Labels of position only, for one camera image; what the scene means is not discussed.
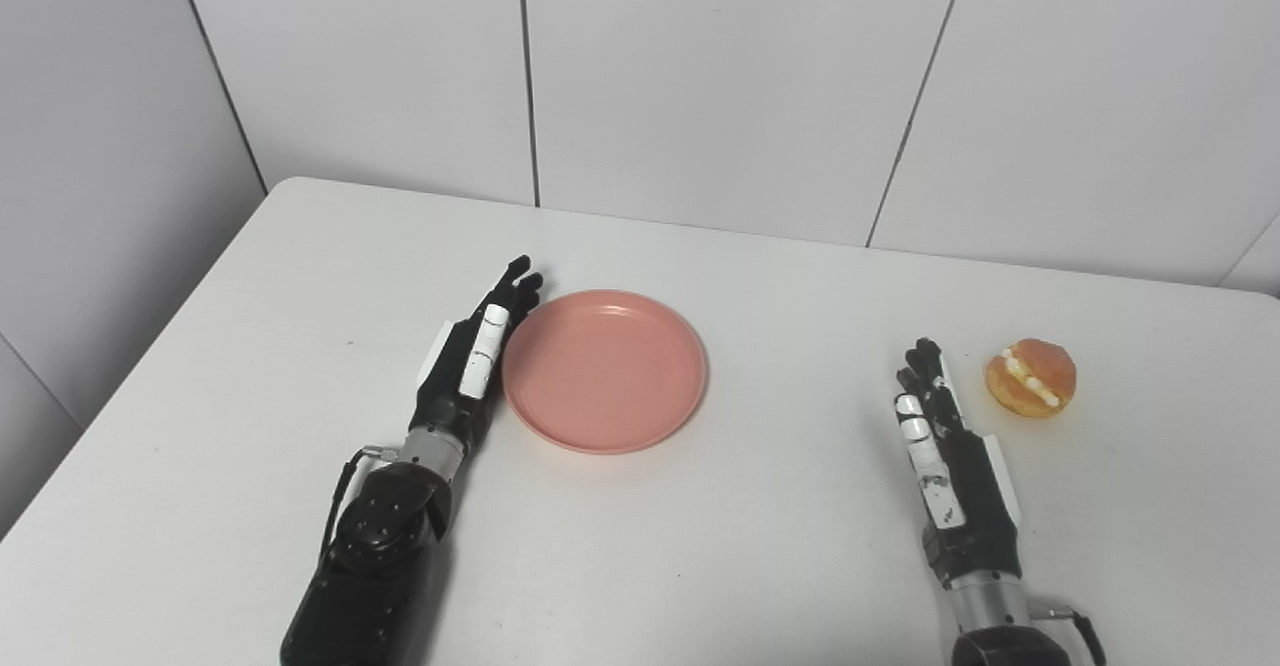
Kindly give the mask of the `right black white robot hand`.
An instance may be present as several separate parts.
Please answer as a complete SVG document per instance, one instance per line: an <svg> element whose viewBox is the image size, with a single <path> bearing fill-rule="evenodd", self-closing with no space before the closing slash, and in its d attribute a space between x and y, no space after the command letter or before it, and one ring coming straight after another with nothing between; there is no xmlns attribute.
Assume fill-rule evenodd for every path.
<svg viewBox="0 0 1280 666"><path fill-rule="evenodd" d="M943 351L922 337L905 353L893 401L899 430L925 506L925 561L950 585L972 573L1023 576L1018 525L1001 485L998 446L964 420Z"/></svg>

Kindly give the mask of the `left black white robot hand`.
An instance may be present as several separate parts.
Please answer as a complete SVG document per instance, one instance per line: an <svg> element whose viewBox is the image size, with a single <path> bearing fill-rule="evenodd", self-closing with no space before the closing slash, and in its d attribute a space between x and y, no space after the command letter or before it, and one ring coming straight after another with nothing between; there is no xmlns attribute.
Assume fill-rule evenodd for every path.
<svg viewBox="0 0 1280 666"><path fill-rule="evenodd" d="M426 361L410 430L442 432L471 448L492 415L489 387L515 329L540 304L543 275L520 255L468 318L447 323Z"/></svg>

